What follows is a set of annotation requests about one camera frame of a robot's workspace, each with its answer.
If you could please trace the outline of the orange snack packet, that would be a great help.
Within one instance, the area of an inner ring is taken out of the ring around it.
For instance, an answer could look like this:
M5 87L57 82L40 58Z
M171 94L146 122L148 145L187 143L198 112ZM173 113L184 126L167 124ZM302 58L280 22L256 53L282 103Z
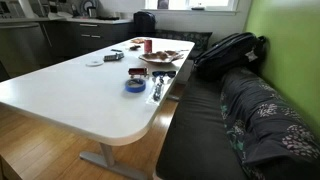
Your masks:
M132 40L130 40L131 43L135 43L135 44L141 44L145 42L144 38L134 38Z

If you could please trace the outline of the grey calculator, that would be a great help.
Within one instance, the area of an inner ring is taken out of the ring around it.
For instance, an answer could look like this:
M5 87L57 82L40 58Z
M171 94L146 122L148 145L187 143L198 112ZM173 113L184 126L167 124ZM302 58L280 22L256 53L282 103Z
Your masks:
M120 60L124 57L124 53L116 53L113 55L106 55L104 56L104 62L109 62L109 61L117 61Z

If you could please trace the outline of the dark kitchen cabinet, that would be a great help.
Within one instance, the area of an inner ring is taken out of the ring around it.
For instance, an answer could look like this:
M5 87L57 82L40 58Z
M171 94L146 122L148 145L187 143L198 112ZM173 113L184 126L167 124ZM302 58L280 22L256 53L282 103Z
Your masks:
M56 20L44 21L40 25L49 52L56 62L111 46L134 35L131 20Z

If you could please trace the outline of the blue tape roll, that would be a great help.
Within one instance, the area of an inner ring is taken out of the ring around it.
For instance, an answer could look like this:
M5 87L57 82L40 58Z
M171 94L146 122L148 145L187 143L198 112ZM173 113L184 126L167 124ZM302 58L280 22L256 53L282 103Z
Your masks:
M146 88L146 82L140 78L129 79L125 83L125 90L131 93L139 93Z

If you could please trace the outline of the brown wooden leaf bowl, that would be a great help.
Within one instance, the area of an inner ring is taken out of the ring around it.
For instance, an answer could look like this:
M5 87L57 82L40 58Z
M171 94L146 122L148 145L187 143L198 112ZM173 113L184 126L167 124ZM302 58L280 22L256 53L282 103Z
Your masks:
M175 60L181 59L183 55L178 51L157 51L155 53L146 53L139 56L140 59L157 64L168 64Z

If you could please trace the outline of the dark floral bench cushion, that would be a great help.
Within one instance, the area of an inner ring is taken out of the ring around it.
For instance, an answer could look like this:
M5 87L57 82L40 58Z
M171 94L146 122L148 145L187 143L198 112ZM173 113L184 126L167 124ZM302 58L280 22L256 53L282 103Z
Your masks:
M221 114L249 180L320 180L319 141L302 117L246 68L222 77Z

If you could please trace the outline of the white round disc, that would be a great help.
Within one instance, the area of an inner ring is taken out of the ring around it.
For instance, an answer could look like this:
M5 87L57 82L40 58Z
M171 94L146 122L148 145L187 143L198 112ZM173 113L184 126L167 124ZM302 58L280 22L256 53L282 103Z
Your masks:
M86 66L88 67L96 67L96 66L101 66L104 64L103 60L90 60L86 63Z

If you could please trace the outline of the red toy car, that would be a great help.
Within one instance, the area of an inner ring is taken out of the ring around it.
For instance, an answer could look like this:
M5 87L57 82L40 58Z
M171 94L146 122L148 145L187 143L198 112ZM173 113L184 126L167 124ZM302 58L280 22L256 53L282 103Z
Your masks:
M135 75L140 75L143 77L148 77L148 69L146 67L144 68L130 68L128 70L128 74L130 75L131 78L133 78Z

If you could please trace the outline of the red soda can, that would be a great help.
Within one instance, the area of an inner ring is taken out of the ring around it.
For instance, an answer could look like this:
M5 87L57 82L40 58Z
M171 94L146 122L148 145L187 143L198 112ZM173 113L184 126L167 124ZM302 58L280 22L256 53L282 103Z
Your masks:
M152 40L146 39L144 41L144 53L151 53L152 52Z

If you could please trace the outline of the white table leg base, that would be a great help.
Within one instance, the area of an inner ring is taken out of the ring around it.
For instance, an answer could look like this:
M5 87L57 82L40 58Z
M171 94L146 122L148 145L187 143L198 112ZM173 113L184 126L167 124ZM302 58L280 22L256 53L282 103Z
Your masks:
M101 143L100 148L100 154L82 151L79 157L82 160L86 160L92 164L100 166L114 173L123 175L125 177L132 178L134 180L147 180L147 175L143 171L134 169L121 162L117 162L113 157L112 147L110 145Z

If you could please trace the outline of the black backpack on bench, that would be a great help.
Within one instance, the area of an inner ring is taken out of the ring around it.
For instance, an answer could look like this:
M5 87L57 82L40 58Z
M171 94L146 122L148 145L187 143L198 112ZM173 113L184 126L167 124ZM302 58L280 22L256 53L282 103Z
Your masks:
M251 32L231 34L194 59L195 72L199 78L214 81L232 68L256 65L265 57L266 42L265 36Z

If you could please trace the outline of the blue sunglasses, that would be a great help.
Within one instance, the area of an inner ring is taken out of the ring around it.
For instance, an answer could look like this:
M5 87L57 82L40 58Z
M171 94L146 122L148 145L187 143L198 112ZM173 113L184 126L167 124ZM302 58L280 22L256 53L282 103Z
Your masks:
M153 71L152 75L154 77L158 77L158 76L164 77L167 75L170 78L174 78L176 76L176 71Z

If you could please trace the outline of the clear plastic bag with cable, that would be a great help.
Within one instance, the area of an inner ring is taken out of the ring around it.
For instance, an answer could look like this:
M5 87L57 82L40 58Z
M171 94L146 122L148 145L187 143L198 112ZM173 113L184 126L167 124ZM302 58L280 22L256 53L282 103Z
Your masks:
M155 105L158 105L160 103L163 86L164 86L163 77L162 76L156 77L154 81L153 89L147 99L147 103L155 104Z

